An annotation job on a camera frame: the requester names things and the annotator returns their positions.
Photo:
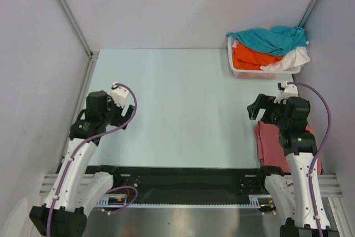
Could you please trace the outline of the pink polo shirt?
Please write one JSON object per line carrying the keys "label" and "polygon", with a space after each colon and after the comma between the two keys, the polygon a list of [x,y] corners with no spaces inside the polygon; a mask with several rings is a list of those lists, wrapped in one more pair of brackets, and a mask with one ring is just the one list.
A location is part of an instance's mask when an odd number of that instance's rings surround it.
{"label": "pink polo shirt", "polygon": [[[255,138],[257,141],[258,158],[263,166],[280,167],[284,173],[291,173],[289,164],[287,162],[283,147],[280,145],[279,129],[273,124],[266,124],[262,121],[258,121],[253,128]],[[306,127],[306,131],[303,133],[294,133],[297,137],[297,142],[312,146],[315,143],[313,135],[314,129],[312,127]],[[321,160],[317,161],[317,173],[322,173]]]}

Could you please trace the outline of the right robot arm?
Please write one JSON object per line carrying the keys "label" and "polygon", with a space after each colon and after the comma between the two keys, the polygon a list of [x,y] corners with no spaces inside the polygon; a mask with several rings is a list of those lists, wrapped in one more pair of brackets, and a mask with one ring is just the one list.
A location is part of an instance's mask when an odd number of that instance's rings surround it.
{"label": "right robot arm", "polygon": [[265,111],[262,122],[279,129],[279,143],[292,177],[292,186],[288,186],[281,168],[266,166],[261,167],[261,176],[256,179],[256,188],[270,194],[283,220],[280,236],[339,236],[331,228],[321,198],[316,140],[306,129],[309,101],[297,96],[277,100],[259,94],[247,107],[249,118],[256,119],[261,109]]}

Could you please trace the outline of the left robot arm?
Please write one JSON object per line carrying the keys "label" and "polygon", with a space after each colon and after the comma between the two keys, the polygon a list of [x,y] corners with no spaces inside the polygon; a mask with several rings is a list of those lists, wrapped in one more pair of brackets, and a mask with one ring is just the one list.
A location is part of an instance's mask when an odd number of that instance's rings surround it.
{"label": "left robot arm", "polygon": [[133,91],[120,83],[114,83],[110,93],[100,90],[87,95],[84,109],[70,127],[56,180],[44,203],[33,206],[29,213],[41,236],[82,236],[100,198],[122,188],[122,178],[108,172],[97,172],[88,185],[80,185],[101,138],[125,129],[134,118],[137,104],[127,107],[129,96],[136,99]]}

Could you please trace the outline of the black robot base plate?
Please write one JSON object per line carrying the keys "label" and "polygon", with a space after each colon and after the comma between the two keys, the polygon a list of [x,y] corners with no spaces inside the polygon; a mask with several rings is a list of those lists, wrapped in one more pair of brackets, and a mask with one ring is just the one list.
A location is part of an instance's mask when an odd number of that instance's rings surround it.
{"label": "black robot base plate", "polygon": [[153,168],[92,165],[86,174],[107,172],[114,186],[130,185],[129,198],[147,205],[247,204],[266,195],[259,169]]}

